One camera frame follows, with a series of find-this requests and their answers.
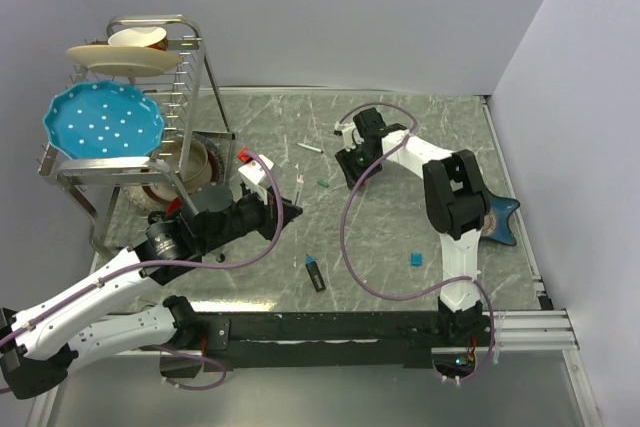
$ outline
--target red object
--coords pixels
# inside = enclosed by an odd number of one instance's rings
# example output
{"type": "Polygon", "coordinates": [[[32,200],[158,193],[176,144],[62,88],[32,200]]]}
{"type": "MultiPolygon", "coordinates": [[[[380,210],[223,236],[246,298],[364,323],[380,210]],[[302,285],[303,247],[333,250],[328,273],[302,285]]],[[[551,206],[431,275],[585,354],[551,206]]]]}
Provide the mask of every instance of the red object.
{"type": "Polygon", "coordinates": [[[204,355],[204,353],[207,351],[207,336],[204,334],[200,334],[200,340],[202,340],[201,350],[202,355],[204,355]]]}
{"type": "Polygon", "coordinates": [[[173,212],[174,210],[176,210],[178,207],[181,207],[181,206],[182,206],[182,201],[180,200],[180,197],[176,197],[167,206],[167,215],[169,215],[171,212],[173,212]]]}
{"type": "Polygon", "coordinates": [[[240,152],[238,152],[238,158],[240,159],[240,162],[242,162],[243,164],[246,164],[251,160],[251,157],[247,155],[247,151],[248,149],[245,147],[240,152]]]}

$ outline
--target gray wall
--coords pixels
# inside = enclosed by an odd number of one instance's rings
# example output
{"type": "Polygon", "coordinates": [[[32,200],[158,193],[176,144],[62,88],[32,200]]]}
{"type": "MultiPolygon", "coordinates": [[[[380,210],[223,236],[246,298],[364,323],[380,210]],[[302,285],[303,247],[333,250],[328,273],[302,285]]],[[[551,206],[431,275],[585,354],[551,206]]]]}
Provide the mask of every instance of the gray wall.
{"type": "MultiPolygon", "coordinates": [[[[69,81],[64,51],[96,35],[97,23],[82,0],[0,0],[0,16],[0,305],[19,310],[88,272],[88,222],[38,177],[36,157],[41,118],[69,81]]],[[[0,424],[24,425],[31,405],[0,396],[0,424]]]]}
{"type": "Polygon", "coordinates": [[[545,0],[491,101],[546,285],[608,426],[638,425],[640,3],[545,0]]]}
{"type": "Polygon", "coordinates": [[[223,85],[493,92],[542,0],[86,0],[101,23],[183,13],[223,85]]]}

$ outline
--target blue plate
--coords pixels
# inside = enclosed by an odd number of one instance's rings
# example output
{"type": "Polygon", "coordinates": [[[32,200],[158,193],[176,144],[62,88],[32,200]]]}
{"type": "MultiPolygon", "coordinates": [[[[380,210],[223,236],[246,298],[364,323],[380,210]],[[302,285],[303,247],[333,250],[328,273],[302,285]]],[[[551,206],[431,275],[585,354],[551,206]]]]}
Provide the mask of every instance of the blue plate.
{"type": "Polygon", "coordinates": [[[71,159],[148,155],[164,131],[153,100],[108,80],[76,84],[56,95],[42,123],[51,145],[71,159]]]}

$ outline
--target white plate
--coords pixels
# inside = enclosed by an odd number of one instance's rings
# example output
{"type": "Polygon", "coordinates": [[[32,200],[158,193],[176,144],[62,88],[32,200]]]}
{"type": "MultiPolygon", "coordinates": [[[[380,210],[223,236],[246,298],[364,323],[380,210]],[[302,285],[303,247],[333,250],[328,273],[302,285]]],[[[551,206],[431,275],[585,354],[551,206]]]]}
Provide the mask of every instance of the white plate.
{"type": "Polygon", "coordinates": [[[133,45],[80,45],[67,55],[93,72],[118,77],[154,77],[182,60],[173,52],[133,45]]]}

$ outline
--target table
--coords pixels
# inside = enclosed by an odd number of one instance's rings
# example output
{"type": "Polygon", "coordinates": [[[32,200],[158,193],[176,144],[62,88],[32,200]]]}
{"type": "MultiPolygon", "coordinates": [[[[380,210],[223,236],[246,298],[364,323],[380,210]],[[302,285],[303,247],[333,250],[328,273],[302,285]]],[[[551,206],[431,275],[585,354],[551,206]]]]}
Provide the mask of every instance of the table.
{"type": "MultiPolygon", "coordinates": [[[[234,271],[195,270],[144,299],[122,306],[118,312],[136,312],[169,295],[185,295],[196,311],[398,311],[435,310],[436,295],[408,302],[384,301],[369,295],[351,278],[339,246],[340,216],[349,191],[333,155],[342,139],[333,135],[335,122],[364,102],[384,101],[411,110],[420,122],[416,134],[441,147],[475,152],[485,182],[496,195],[508,196],[491,128],[480,97],[438,97],[380,92],[300,89],[238,89],[223,92],[233,130],[235,150],[248,147],[282,167],[278,179],[283,196],[291,198],[298,173],[304,175],[301,206],[304,213],[287,226],[280,242],[260,262],[234,271]],[[302,142],[324,149],[320,155],[296,145],[302,142]],[[329,188],[317,184],[325,180],[329,188]],[[305,264],[306,254],[316,259],[327,290],[316,293],[305,264]]],[[[214,129],[220,119],[213,96],[199,99],[197,129],[214,129]]],[[[399,112],[380,107],[387,124],[408,125],[399,112]]],[[[240,195],[237,167],[230,168],[229,185],[240,195]]],[[[145,228],[146,214],[120,195],[107,232],[111,246],[123,246],[145,228]]],[[[482,241],[478,253],[478,279],[498,310],[539,309],[532,265],[523,234],[515,226],[518,245],[507,247],[482,241]]],[[[350,258],[361,277],[389,294],[422,290],[442,279],[438,234],[430,226],[420,179],[398,165],[385,163],[383,171],[367,182],[354,201],[348,219],[350,258]],[[423,265],[409,264],[411,252],[421,252],[423,265]]],[[[226,247],[227,262],[247,259],[267,245],[252,233],[226,247]]],[[[212,257],[205,260],[214,261],[212,257]]],[[[104,263],[99,259],[97,266],[104,263]]]]}

